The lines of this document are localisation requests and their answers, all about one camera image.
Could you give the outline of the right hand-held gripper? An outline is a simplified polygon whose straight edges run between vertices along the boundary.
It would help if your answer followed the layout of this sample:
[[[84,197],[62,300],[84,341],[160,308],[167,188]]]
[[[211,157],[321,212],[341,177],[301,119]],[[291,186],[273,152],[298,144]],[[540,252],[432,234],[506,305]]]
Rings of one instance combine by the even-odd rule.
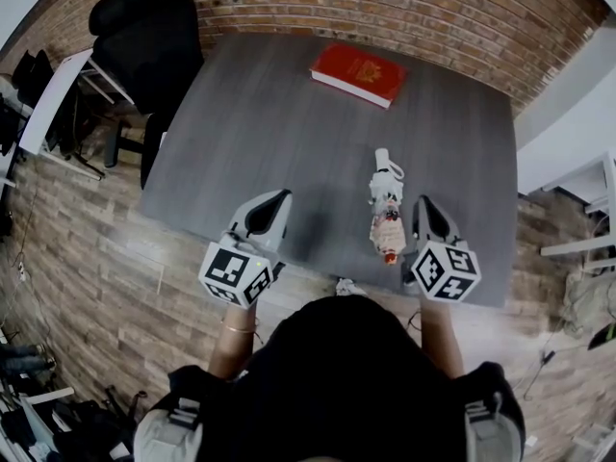
[[[412,231],[424,244],[402,254],[404,292],[431,301],[464,301],[481,281],[481,272],[453,218],[427,195],[420,195],[413,207]]]

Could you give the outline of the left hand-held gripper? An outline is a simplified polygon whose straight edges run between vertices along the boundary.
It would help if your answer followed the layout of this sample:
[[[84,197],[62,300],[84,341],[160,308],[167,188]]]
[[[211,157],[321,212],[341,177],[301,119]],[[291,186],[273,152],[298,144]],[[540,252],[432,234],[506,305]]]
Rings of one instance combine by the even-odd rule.
[[[198,280],[214,298],[248,310],[285,268],[276,250],[286,235],[290,190],[258,195],[241,205],[218,243],[208,245]]]

